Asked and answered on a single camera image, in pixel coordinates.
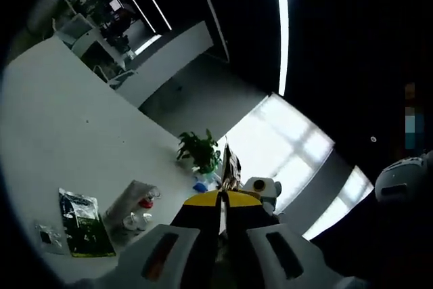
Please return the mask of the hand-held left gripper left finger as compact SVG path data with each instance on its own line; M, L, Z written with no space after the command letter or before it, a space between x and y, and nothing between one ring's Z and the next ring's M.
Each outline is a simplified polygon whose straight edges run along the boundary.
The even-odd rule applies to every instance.
M111 271L75 288L210 288L218 252L221 194L187 199L169 225L154 226L126 247Z

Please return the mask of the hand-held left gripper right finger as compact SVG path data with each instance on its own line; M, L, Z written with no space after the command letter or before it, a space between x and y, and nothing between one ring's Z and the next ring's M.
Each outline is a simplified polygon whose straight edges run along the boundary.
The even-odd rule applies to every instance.
M225 203L238 288L368 288L368 281L329 267L316 245L276 222L257 198L227 192Z

